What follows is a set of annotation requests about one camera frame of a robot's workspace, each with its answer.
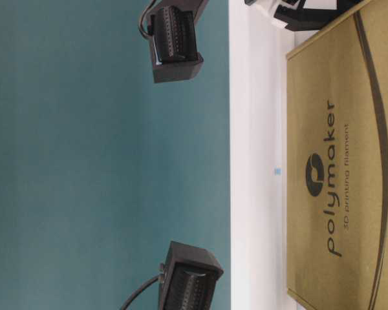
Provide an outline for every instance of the black cable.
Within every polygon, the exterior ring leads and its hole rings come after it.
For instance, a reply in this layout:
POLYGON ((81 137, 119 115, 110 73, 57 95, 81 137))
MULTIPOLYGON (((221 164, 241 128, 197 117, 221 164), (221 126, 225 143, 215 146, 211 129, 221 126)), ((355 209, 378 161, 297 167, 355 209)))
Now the black cable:
POLYGON ((160 278, 160 276, 155 276, 154 278, 148 280, 147 282, 145 282, 144 284, 142 284, 142 286, 137 289, 128 299, 126 302, 124 302, 124 304, 122 305, 122 307, 120 308, 120 310, 125 310, 129 307, 129 305, 134 301, 134 299, 136 297, 138 297, 138 295, 140 293, 142 293, 143 291, 145 291, 149 286, 153 285, 156 281, 158 281, 158 279, 160 278))
POLYGON ((145 8, 145 10, 141 13, 140 20, 138 22, 138 29, 140 30, 140 33, 142 34, 142 36, 146 40, 148 40, 150 35, 144 29, 144 19, 145 19, 145 16, 147 15, 148 11, 150 9, 152 9, 152 7, 154 6, 155 3, 156 3, 156 0, 151 0, 151 2, 148 4, 148 6, 145 8))

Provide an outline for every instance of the teal wall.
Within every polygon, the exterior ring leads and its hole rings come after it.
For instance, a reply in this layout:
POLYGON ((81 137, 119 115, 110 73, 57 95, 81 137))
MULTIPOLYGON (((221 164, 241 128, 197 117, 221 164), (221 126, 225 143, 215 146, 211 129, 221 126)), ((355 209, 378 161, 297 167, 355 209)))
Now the teal wall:
POLYGON ((117 309, 170 240, 215 253, 230 308, 228 5, 199 23, 199 76, 163 85, 145 5, 0 0, 0 310, 117 309))

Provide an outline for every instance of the black object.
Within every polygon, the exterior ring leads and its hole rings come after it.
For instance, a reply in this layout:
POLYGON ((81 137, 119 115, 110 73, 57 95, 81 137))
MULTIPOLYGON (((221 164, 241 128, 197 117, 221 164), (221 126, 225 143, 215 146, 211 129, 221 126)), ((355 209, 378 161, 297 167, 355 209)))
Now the black object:
MULTIPOLYGON (((322 10, 303 8, 306 0, 300 0, 297 9, 279 5, 274 17, 287 23, 286 29, 291 31, 319 30, 361 1, 336 0, 337 10, 322 10)), ((247 5, 252 5, 255 0, 244 0, 244 2, 247 5)), ((283 0, 283 2, 295 5, 297 0, 283 0)))
POLYGON ((209 310, 223 270, 205 249, 171 242, 161 274, 147 281, 120 308, 126 310, 147 287, 159 280, 158 310, 209 310))
POLYGON ((204 62, 197 52, 195 24, 208 0, 156 0, 140 18, 139 29, 149 41, 154 82, 194 78, 204 62), (146 17, 148 31, 142 23, 146 17))

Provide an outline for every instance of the curved black stripe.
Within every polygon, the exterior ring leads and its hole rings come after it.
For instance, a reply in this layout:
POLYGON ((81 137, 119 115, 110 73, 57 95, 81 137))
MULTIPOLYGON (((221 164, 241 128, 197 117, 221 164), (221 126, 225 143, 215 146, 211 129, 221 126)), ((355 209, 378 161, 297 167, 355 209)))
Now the curved black stripe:
POLYGON ((371 49, 368 44, 367 34, 363 26, 360 12, 355 13, 356 29, 361 43, 363 57, 369 74, 369 81, 371 83, 372 99, 374 101, 376 125, 378 127, 378 137, 380 141, 381 150, 381 166, 382 166, 382 217, 381 217, 381 232, 380 232, 380 247, 378 251, 378 259, 376 262, 376 270, 374 283, 372 287, 371 299, 369 300, 368 310, 375 308, 376 297, 380 288, 380 280, 382 275, 383 257, 385 254, 385 242, 387 239, 387 225, 388 225, 388 129, 387 120, 385 118, 385 109, 383 106, 383 99, 378 82, 378 76, 374 66, 371 49))

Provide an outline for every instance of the white surface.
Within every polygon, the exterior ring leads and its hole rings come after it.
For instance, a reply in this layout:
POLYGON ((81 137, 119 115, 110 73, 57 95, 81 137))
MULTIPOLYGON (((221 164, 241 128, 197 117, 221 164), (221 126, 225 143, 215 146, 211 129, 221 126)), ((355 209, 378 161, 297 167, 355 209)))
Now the white surface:
POLYGON ((230 0, 233 310, 297 309, 286 294, 283 186, 285 54, 294 44, 293 33, 230 0))

